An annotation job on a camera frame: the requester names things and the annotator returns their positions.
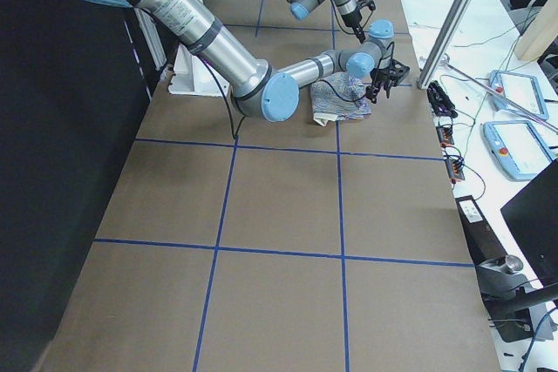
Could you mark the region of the striped polo shirt white collar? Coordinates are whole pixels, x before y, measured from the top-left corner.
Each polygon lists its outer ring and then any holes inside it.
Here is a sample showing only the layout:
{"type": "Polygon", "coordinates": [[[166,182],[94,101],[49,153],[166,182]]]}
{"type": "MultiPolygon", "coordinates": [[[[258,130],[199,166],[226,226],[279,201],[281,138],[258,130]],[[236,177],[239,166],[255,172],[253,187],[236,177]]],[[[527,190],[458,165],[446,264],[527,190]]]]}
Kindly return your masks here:
{"type": "Polygon", "coordinates": [[[320,126],[329,122],[366,119],[371,106],[360,78],[337,72],[310,85],[313,120],[320,126]]]}

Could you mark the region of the black clamp tool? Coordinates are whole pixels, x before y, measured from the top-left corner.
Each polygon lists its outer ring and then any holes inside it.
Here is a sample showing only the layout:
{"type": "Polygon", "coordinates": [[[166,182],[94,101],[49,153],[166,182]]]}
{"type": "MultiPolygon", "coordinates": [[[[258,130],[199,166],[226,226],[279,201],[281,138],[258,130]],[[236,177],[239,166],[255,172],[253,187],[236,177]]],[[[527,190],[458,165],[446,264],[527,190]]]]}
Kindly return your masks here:
{"type": "Polygon", "coordinates": [[[438,81],[433,80],[427,87],[427,97],[436,116],[457,118],[459,114],[438,81]]]}

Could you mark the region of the orange black connector block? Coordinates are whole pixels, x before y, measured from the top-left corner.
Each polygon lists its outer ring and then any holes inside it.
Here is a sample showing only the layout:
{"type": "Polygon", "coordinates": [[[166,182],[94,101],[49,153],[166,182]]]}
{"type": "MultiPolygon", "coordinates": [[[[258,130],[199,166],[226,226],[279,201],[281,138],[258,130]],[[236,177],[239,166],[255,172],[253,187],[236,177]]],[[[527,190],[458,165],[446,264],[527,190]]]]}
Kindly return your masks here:
{"type": "Polygon", "coordinates": [[[439,125],[436,127],[436,133],[441,148],[454,146],[453,127],[451,125],[439,125]]]}

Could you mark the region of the far blue teach pendant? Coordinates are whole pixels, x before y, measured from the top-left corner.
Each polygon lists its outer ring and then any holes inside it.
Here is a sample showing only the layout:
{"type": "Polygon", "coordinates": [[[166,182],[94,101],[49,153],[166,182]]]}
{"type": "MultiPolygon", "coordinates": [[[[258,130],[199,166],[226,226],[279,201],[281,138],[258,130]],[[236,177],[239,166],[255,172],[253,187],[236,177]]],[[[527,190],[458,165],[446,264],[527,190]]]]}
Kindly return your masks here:
{"type": "Polygon", "coordinates": [[[542,119],[548,120],[548,109],[536,77],[511,71],[492,71],[489,85],[542,119]]]}

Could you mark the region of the blue teach pendant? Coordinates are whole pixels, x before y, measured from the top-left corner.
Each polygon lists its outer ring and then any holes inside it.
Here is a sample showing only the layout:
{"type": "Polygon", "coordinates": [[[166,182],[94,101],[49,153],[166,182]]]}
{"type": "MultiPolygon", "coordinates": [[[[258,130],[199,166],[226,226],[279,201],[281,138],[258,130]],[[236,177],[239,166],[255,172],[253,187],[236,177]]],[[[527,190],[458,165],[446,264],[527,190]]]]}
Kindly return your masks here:
{"type": "Polygon", "coordinates": [[[511,71],[492,71],[489,85],[542,119],[548,120],[548,109],[536,77],[511,71]]]}
{"type": "Polygon", "coordinates": [[[556,158],[528,120],[486,122],[482,133],[487,148],[511,180],[531,180],[556,158]]]}

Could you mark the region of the near blue teach pendant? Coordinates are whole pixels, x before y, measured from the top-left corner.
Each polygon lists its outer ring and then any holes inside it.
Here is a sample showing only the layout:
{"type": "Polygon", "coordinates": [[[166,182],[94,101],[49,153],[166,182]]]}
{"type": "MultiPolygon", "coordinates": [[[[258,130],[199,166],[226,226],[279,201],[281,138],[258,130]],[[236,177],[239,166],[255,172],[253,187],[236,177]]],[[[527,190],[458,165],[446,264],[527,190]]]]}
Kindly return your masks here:
{"type": "Polygon", "coordinates": [[[528,120],[486,122],[482,133],[487,148],[511,180],[531,180],[556,158],[528,120]]]}

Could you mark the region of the wooden board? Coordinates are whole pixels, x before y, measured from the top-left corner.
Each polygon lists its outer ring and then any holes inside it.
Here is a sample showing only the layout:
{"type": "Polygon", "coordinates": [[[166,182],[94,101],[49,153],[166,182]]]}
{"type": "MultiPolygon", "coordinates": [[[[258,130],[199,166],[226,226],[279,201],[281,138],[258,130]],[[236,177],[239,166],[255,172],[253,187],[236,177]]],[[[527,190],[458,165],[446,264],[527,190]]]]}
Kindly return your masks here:
{"type": "MultiPolygon", "coordinates": [[[[531,0],[531,9],[537,0],[531,0]]],[[[557,0],[547,0],[534,21],[528,26],[515,47],[519,60],[534,61],[551,45],[557,37],[557,0]]]]}

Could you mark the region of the long metal rod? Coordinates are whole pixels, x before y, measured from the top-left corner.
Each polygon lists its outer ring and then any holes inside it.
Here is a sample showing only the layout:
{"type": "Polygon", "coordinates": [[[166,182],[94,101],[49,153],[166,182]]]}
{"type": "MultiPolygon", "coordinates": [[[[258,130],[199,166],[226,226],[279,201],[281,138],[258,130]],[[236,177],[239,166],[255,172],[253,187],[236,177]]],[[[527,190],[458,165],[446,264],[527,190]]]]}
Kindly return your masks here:
{"type": "Polygon", "coordinates": [[[479,86],[480,88],[485,90],[487,93],[489,93],[493,98],[497,98],[499,101],[501,101],[501,102],[503,102],[507,105],[512,106],[515,110],[519,111],[526,118],[528,118],[530,120],[533,120],[534,122],[536,122],[540,125],[543,125],[544,127],[546,127],[547,129],[549,129],[551,132],[553,132],[555,134],[558,133],[557,127],[555,125],[550,124],[546,120],[539,117],[537,114],[529,111],[527,108],[525,108],[525,107],[521,106],[520,104],[514,102],[513,100],[507,98],[501,92],[496,91],[495,89],[493,89],[489,85],[482,84],[477,79],[467,75],[462,70],[459,70],[457,67],[454,67],[452,64],[450,64],[449,56],[447,54],[445,54],[440,59],[440,64],[447,67],[448,69],[450,69],[452,71],[457,72],[460,76],[464,77],[465,79],[474,82],[477,86],[479,86]]]}

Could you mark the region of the black box with label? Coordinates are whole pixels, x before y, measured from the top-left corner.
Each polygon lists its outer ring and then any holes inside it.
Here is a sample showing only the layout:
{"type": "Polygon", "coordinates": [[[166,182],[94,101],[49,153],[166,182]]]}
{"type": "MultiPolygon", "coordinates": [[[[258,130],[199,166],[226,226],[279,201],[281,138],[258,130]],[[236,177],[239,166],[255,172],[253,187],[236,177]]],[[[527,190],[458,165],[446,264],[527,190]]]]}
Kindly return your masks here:
{"type": "Polygon", "coordinates": [[[469,253],[475,265],[507,255],[472,195],[455,199],[469,253]]]}

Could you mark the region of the black monitor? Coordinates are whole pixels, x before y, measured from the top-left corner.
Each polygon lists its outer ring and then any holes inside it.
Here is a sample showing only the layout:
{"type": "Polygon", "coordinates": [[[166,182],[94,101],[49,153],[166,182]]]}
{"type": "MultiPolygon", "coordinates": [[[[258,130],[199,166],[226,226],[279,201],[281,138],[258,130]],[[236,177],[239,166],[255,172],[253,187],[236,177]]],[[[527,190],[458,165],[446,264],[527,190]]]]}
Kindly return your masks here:
{"type": "Polygon", "coordinates": [[[553,161],[506,205],[502,216],[538,279],[557,281],[557,162],[553,161]]]}

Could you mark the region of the aluminium frame post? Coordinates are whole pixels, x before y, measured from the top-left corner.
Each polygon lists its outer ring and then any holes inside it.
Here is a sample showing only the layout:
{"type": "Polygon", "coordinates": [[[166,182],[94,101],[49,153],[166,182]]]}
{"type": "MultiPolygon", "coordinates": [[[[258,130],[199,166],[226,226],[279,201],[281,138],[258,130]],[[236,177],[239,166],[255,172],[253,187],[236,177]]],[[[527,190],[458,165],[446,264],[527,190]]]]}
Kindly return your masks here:
{"type": "Polygon", "coordinates": [[[453,4],[446,16],[441,30],[436,38],[432,50],[425,62],[423,70],[417,81],[419,89],[426,89],[430,84],[434,72],[441,63],[442,57],[453,39],[459,23],[466,13],[466,9],[472,0],[453,0],[453,4]]]}

